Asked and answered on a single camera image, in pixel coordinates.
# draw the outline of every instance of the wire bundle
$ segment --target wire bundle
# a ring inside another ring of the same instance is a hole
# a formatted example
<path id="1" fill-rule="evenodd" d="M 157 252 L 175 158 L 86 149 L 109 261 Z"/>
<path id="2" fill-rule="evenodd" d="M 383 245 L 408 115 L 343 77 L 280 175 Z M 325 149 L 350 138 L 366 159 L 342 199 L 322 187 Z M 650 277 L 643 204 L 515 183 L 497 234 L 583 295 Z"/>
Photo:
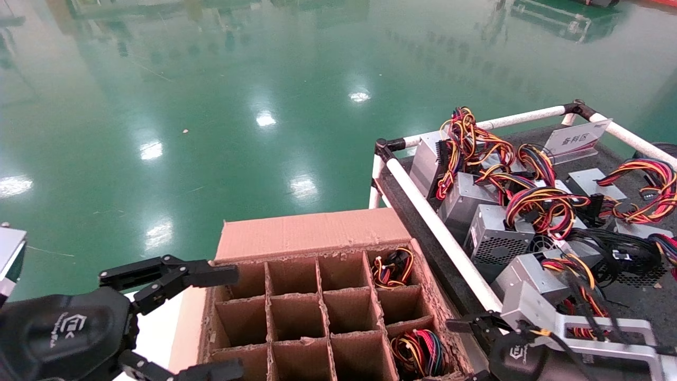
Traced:
<path id="1" fill-rule="evenodd" d="M 500 167 L 501 165 L 497 164 L 485 171 L 480 171 L 480 176 L 475 180 L 476 185 L 480 185 L 482 182 L 489 182 L 496 187 L 499 205 L 508 205 L 508 202 L 516 193 L 515 189 L 519 192 L 523 189 L 536 187 L 536 184 L 526 177 L 499 172 Z"/>
<path id="2" fill-rule="evenodd" d="M 595 277 L 592 274 L 592 271 L 590 270 L 588 265 L 586 265 L 577 256 L 565 253 L 563 254 L 562 258 L 545 259 L 541 261 L 541 265 L 544 268 L 556 271 L 558 273 L 561 273 L 563 271 L 569 271 L 573 273 L 576 277 L 583 280 L 584 283 L 588 284 L 590 290 L 592 290 L 593 292 L 597 292 L 598 294 L 601 295 L 601 291 L 599 290 L 599 288 L 597 288 Z M 576 291 L 580 293 L 582 300 L 588 305 L 590 305 L 594 316 L 609 317 L 609 313 L 603 307 L 599 306 L 595 302 L 595 299 L 592 297 L 590 293 L 588 293 L 588 290 L 586 290 L 585 287 L 579 286 L 577 287 Z M 570 315 L 576 315 L 576 308 L 571 300 L 565 299 L 563 304 L 567 307 L 567 310 Z M 587 328 L 575 327 L 570 329 L 570 332 L 578 338 L 593 339 L 596 337 L 592 329 Z"/>
<path id="3" fill-rule="evenodd" d="M 414 254 L 405 247 L 398 247 L 385 261 L 377 256 L 372 266 L 374 284 L 385 289 L 406 286 L 413 267 Z"/>
<path id="4" fill-rule="evenodd" d="M 455 109 L 452 118 L 440 126 L 440 135 L 445 126 L 448 126 L 448 136 L 458 143 L 466 167 L 480 165 L 496 153 L 506 172 L 510 171 L 510 165 L 516 159 L 515 148 L 491 132 L 478 128 L 475 116 L 469 108 Z"/>
<path id="5" fill-rule="evenodd" d="M 571 195 L 549 186 L 521 190 L 506 206 L 506 225 L 514 228 L 517 216 L 524 216 L 538 234 L 564 239 L 573 228 L 576 216 L 573 208 L 589 203 L 586 197 Z M 555 224 L 554 218 L 558 216 L 563 218 Z"/>
<path id="6" fill-rule="evenodd" d="M 609 256 L 606 256 L 605 262 L 607 265 L 611 261 L 616 265 L 621 264 L 621 266 L 617 265 L 617 271 L 644 276 L 661 266 L 660 249 L 648 239 L 599 228 L 576 229 L 576 231 L 577 234 L 599 239 L 608 252 L 620 252 L 631 256 L 632 260 L 616 260 L 613 255 L 609 259 Z"/>
<path id="7" fill-rule="evenodd" d="M 442 143 L 446 145 L 446 151 L 449 153 L 449 157 L 445 160 L 448 162 L 447 170 L 442 179 L 437 182 L 435 197 L 438 200 L 444 200 L 447 197 L 447 192 L 454 185 L 454 178 L 456 178 L 456 174 L 463 164 L 458 143 L 453 139 L 444 140 Z"/>
<path id="8" fill-rule="evenodd" d="M 647 241 L 653 242 L 661 255 L 672 265 L 670 273 L 677 281 L 677 240 L 667 235 L 653 233 L 647 237 Z"/>
<path id="9" fill-rule="evenodd" d="M 429 329 L 414 329 L 390 340 L 395 362 L 415 378 L 441 376 L 444 373 L 442 343 Z"/>
<path id="10" fill-rule="evenodd" d="M 621 164 L 607 177 L 596 180 L 600 186 L 610 186 L 618 178 L 634 170 L 648 173 L 650 179 L 656 182 L 655 186 L 646 186 L 640 193 L 653 191 L 656 198 L 644 207 L 630 204 L 628 211 L 622 211 L 623 203 L 616 203 L 611 213 L 629 224 L 649 224 L 660 222 L 669 216 L 677 205 L 677 174 L 670 164 L 656 159 L 631 159 Z"/>
<path id="11" fill-rule="evenodd" d="M 547 186 L 554 186 L 555 172 L 550 157 L 534 144 L 522 144 L 517 149 L 517 157 L 525 167 L 532 167 L 536 173 L 534 180 L 543 180 Z"/>

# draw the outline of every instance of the computer power supply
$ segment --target computer power supply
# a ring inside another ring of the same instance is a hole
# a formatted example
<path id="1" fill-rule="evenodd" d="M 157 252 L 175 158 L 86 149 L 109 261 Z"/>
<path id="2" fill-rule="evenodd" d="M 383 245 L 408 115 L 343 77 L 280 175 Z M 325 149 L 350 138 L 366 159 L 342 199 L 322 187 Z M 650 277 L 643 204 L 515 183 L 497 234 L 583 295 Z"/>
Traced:
<path id="1" fill-rule="evenodd" d="M 431 187 L 436 180 L 437 173 L 437 142 L 440 141 L 439 132 L 429 132 L 421 135 L 421 143 L 416 148 L 414 162 L 409 171 L 416 188 L 426 198 L 431 197 Z"/>
<path id="2" fill-rule="evenodd" d="M 473 263 L 499 266 L 524 254 L 535 233 L 533 226 L 518 218 L 515 229 L 506 228 L 506 210 L 499 205 L 480 205 L 473 216 L 464 249 Z"/>
<path id="3" fill-rule="evenodd" d="M 562 251 L 551 250 L 543 253 L 546 258 L 560 258 Z M 522 254 L 513 258 L 510 264 L 492 282 L 491 288 L 503 300 L 506 291 L 522 282 L 527 282 L 552 304 L 561 303 L 571 295 L 571 290 L 556 273 L 541 266 L 534 254 Z"/>
<path id="4" fill-rule="evenodd" d="M 604 195 L 612 199 L 621 201 L 627 197 L 616 185 L 599 186 L 595 180 L 601 180 L 605 177 L 599 168 L 586 169 L 569 173 L 566 184 L 573 191 L 574 195 L 592 196 L 596 194 Z"/>
<path id="5" fill-rule="evenodd" d="M 456 241 L 464 243 L 479 205 L 498 205 L 496 188 L 493 185 L 475 185 L 473 175 L 460 172 L 437 215 Z"/>

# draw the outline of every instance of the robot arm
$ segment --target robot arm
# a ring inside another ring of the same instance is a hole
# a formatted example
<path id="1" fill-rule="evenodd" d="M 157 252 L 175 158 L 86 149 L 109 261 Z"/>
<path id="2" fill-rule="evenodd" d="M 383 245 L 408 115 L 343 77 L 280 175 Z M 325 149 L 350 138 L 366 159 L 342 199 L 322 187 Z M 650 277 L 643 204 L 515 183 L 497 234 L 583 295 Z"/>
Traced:
<path id="1" fill-rule="evenodd" d="M 6 303 L 0 309 L 0 380 L 109 381 L 122 372 L 143 381 L 239 380 L 238 360 L 172 374 L 132 352 L 137 314 L 151 313 L 187 287 L 229 285 L 238 277 L 235 266 L 164 256 L 106 270 L 88 294 Z M 148 283 L 134 302 L 120 293 Z"/>
<path id="2" fill-rule="evenodd" d="M 594 320 L 602 329 L 615 329 L 608 318 Z M 657 346 L 649 322 L 617 319 L 622 332 L 641 335 L 645 344 L 568 338 L 569 328 L 590 328 L 588 320 L 558 313 L 526 282 L 508 289 L 503 313 L 449 320 L 446 325 L 453 332 L 484 333 L 493 338 L 489 372 L 474 375 L 477 381 L 677 380 L 675 348 Z M 551 334 L 530 334 L 527 326 Z M 503 334 L 499 329 L 508 332 Z"/>

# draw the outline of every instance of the white pipe frame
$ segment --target white pipe frame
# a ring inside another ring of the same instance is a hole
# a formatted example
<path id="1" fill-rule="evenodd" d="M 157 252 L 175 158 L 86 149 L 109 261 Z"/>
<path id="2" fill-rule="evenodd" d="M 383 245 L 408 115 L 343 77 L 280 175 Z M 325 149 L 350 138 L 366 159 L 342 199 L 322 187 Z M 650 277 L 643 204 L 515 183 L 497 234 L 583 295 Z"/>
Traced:
<path id="1" fill-rule="evenodd" d="M 496 129 L 528 121 L 537 121 L 540 119 L 555 117 L 558 115 L 564 115 L 564 119 L 562 120 L 563 125 L 573 125 L 576 114 L 567 113 L 565 115 L 566 112 L 567 110 L 564 106 L 543 108 L 541 110 L 531 111 L 528 113 L 478 122 L 477 127 L 482 129 Z M 590 117 L 589 120 L 591 122 L 597 122 L 606 119 L 607 118 L 605 116 L 595 113 Z M 653 144 L 626 130 L 620 125 L 612 122 L 606 129 L 606 132 L 609 132 L 611 135 L 619 138 L 622 142 L 626 143 L 632 148 L 635 148 L 644 155 L 660 159 L 672 165 L 673 168 L 677 168 L 676 158 L 663 152 Z M 404 148 L 418 146 L 421 140 L 421 135 L 408 136 L 403 138 L 403 140 Z M 389 159 L 387 163 L 384 163 L 378 155 L 374 155 L 374 167 L 372 170 L 372 179 L 374 179 L 374 182 L 379 179 L 384 166 L 387 166 L 390 172 L 393 174 L 393 177 L 402 187 L 404 193 L 407 195 L 407 198 L 412 202 L 416 208 L 416 211 L 420 214 L 426 225 L 433 232 L 435 238 L 438 240 L 439 244 L 454 263 L 454 266 L 456 266 L 458 272 L 463 276 L 463 279 L 468 283 L 468 286 L 470 286 L 470 289 L 473 291 L 482 306 L 486 310 L 500 312 L 503 308 L 501 301 L 496 297 L 495 293 L 489 287 L 487 282 L 479 274 L 479 271 L 477 271 L 470 258 L 465 254 L 458 242 L 456 242 L 453 236 L 449 233 L 449 230 L 439 219 L 437 213 L 435 213 L 428 201 L 418 191 L 416 185 L 414 185 L 413 181 L 406 173 L 401 163 L 395 157 Z M 373 184 L 369 195 L 369 209 L 378 207 L 380 197 L 381 195 L 378 189 L 375 187 L 375 184 Z"/>

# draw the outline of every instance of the ventilation grille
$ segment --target ventilation grille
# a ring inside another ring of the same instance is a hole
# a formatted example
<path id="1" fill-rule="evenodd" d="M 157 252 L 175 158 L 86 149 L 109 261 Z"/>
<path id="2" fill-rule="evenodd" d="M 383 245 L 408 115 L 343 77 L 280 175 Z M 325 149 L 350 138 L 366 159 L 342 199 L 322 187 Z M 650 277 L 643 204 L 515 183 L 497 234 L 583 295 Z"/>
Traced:
<path id="1" fill-rule="evenodd" d="M 497 247 L 505 247 L 508 249 L 508 254 L 500 257 L 495 256 L 494 249 Z M 527 242 L 524 242 L 523 239 L 490 237 L 479 243 L 473 260 L 482 264 L 507 265 L 514 257 L 524 254 L 526 249 Z"/>
<path id="2" fill-rule="evenodd" d="M 639 256 L 630 256 L 630 259 L 632 259 L 633 262 L 636 264 L 641 265 L 648 265 L 649 260 L 647 258 L 639 257 Z M 600 271 L 606 272 L 607 270 L 607 265 L 606 264 L 600 264 Z M 632 273 L 625 273 L 621 272 L 618 274 L 618 278 L 616 279 L 616 282 L 624 284 L 624 285 L 629 285 L 631 287 L 635 288 L 642 288 L 642 287 L 653 287 L 658 283 L 658 281 L 667 273 L 668 270 L 665 268 L 665 265 L 661 263 L 660 266 L 654 268 L 652 271 L 649 271 L 647 274 L 644 275 L 635 275 Z"/>

